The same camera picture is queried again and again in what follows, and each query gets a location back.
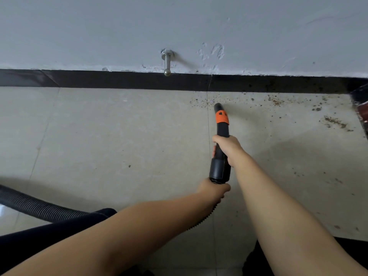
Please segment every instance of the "metal wall hook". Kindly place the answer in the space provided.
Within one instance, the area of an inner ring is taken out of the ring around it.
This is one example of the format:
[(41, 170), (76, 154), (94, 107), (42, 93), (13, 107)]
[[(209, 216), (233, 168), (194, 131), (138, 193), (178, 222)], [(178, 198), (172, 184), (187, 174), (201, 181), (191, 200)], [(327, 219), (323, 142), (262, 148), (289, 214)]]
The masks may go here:
[(163, 74), (169, 76), (171, 74), (170, 62), (172, 58), (174, 58), (174, 52), (165, 48), (161, 51), (161, 58), (165, 61), (165, 70), (163, 71)]

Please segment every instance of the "hand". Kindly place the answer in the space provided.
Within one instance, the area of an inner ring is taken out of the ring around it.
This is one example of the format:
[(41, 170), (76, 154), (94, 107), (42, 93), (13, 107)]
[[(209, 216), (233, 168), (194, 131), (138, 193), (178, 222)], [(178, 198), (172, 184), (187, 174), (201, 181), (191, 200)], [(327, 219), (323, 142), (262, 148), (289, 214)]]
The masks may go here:
[[(223, 136), (214, 135), (212, 137), (212, 141), (219, 144), (222, 152), (228, 157), (228, 163), (232, 167), (235, 165), (235, 161), (239, 155), (247, 155), (242, 146), (240, 145), (238, 139), (232, 135), (228, 138), (224, 138)], [(212, 153), (212, 157), (214, 157), (216, 150), (216, 145), (214, 146), (214, 151)]]
[(215, 184), (212, 183), (209, 178), (203, 179), (196, 193), (202, 194), (205, 200), (214, 206), (219, 203), (221, 199), (224, 197), (224, 194), (230, 191), (231, 187), (229, 184)]

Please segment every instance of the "ribbed hose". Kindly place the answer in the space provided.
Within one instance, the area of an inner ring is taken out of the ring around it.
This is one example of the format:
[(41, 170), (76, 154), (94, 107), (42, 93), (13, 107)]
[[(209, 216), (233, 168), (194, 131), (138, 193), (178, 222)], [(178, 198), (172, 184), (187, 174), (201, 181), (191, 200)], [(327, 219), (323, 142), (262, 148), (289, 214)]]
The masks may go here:
[(88, 214), (51, 204), (0, 185), (0, 204), (47, 222), (60, 222)]

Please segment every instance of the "white wall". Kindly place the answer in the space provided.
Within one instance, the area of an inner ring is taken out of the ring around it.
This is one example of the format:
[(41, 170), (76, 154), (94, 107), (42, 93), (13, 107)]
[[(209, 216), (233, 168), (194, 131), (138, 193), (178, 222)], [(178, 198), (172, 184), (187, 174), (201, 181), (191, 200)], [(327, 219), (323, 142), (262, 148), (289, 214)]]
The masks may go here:
[(368, 77), (368, 0), (1, 0), (0, 68)]

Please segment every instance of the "person's left hand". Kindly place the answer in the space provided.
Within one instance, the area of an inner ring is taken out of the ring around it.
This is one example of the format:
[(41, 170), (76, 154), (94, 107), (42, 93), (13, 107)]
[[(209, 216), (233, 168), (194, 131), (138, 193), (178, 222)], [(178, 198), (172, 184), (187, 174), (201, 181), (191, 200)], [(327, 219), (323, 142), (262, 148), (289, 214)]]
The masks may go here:
[(212, 183), (209, 178), (206, 178), (202, 180), (196, 193), (202, 194), (208, 203), (215, 205), (221, 201), (224, 194), (230, 191), (230, 189), (231, 187), (227, 183), (215, 184)]

